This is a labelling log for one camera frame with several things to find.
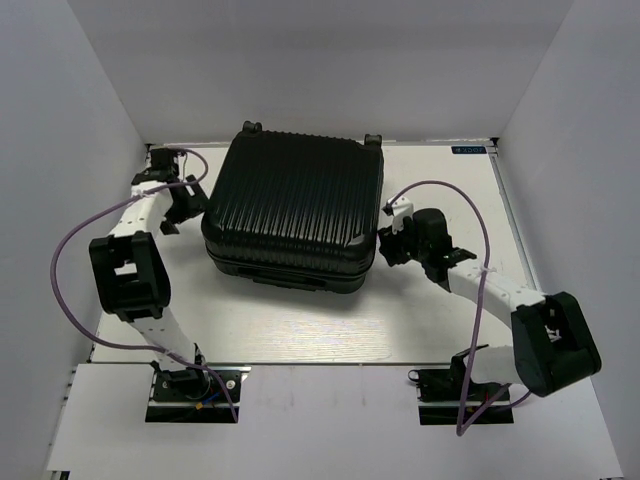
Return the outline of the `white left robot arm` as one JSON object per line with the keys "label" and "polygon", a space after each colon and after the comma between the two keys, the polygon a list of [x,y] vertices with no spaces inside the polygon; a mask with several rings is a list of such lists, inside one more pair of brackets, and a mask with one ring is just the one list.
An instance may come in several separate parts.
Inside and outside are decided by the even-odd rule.
{"label": "white left robot arm", "polygon": [[205,396],[211,374],[197,344],[169,308],[171,284],[155,239],[204,212],[206,195],[193,175],[180,176],[185,151],[154,148],[131,182],[131,201],[114,228],[94,239],[89,256],[103,310],[136,330],[156,356],[157,379],[189,400]]}

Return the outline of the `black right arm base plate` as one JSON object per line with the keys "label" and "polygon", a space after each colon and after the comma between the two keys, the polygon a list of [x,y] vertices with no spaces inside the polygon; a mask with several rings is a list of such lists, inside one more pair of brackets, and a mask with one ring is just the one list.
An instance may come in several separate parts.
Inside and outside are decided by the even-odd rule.
{"label": "black right arm base plate", "polygon": [[[417,388],[419,423],[421,426],[455,426],[461,396],[462,379],[456,380],[448,368],[412,369],[408,380]],[[498,383],[470,383],[463,421],[500,388]],[[513,424],[509,392],[505,392],[477,420],[476,424]]]}

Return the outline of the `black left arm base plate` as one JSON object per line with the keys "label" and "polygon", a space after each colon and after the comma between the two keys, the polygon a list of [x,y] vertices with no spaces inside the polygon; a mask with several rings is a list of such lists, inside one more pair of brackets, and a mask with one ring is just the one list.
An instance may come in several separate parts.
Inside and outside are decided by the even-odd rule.
{"label": "black left arm base plate", "polygon": [[145,422],[175,424],[235,424],[239,417],[242,383],[248,367],[217,369],[229,393],[228,401],[219,382],[210,374],[170,381],[168,373],[155,373],[146,408]]}

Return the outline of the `black suitcase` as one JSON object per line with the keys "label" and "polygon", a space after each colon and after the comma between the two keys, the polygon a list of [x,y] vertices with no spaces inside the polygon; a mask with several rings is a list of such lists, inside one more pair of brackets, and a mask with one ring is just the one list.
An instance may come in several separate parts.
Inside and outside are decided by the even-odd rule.
{"label": "black suitcase", "polygon": [[227,275],[354,293],[374,261],[383,181],[379,134],[358,142],[247,121],[201,219],[206,252]]}

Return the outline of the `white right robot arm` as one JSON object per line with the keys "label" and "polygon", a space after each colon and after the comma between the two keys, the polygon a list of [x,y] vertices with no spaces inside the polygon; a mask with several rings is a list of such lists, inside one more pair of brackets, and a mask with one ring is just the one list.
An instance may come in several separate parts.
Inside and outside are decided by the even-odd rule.
{"label": "white right robot arm", "polygon": [[454,246],[444,214],[384,210],[392,223],[378,232],[391,266],[418,262],[445,291],[470,300],[511,331],[507,346],[469,348],[451,359],[453,390],[472,399],[488,384],[520,384],[546,397],[598,373],[602,360],[578,300],[567,292],[541,293],[484,266]]}

